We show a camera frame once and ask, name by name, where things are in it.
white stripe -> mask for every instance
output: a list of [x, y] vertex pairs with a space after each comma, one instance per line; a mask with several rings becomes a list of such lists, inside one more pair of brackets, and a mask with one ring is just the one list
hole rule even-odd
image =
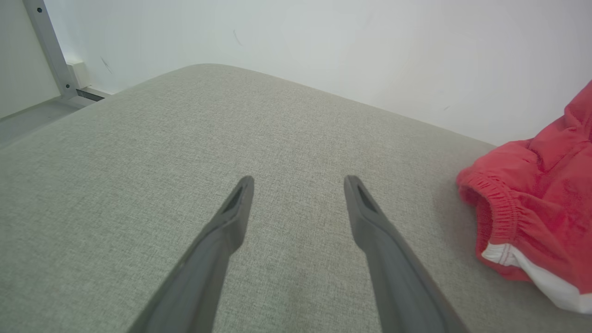
[[557, 307], [592, 315], [592, 293], [580, 294], [573, 284], [535, 265], [514, 246], [488, 244], [481, 255], [496, 264], [520, 267]]

white panel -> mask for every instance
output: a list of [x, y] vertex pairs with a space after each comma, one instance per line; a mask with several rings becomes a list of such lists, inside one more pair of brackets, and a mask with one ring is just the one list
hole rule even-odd
[[46, 0], [66, 55], [118, 92], [196, 63], [253, 69], [501, 144], [592, 79], [590, 0]]
[[59, 95], [22, 0], [0, 1], [0, 119]]

gray fabric surface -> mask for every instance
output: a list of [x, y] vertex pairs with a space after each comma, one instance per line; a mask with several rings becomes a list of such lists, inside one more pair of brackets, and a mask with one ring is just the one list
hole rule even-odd
[[251, 217], [215, 332], [380, 332], [348, 174], [474, 332], [589, 331], [475, 258], [454, 180], [491, 148], [244, 69], [151, 79], [0, 151], [0, 331], [124, 332], [247, 174]]

white wall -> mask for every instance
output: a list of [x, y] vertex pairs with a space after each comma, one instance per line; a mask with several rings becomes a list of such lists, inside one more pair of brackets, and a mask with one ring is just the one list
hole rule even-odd
[[66, 59], [112, 92], [223, 63], [502, 144], [535, 135], [592, 79], [590, 0], [46, 4]]
[[0, 119], [59, 95], [22, 0], [0, 0]]

red jacket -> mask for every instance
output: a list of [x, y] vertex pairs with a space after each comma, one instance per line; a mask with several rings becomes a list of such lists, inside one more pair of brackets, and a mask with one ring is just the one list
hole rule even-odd
[[477, 208], [477, 257], [534, 282], [557, 306], [592, 314], [592, 82], [530, 140], [500, 146], [461, 171]]

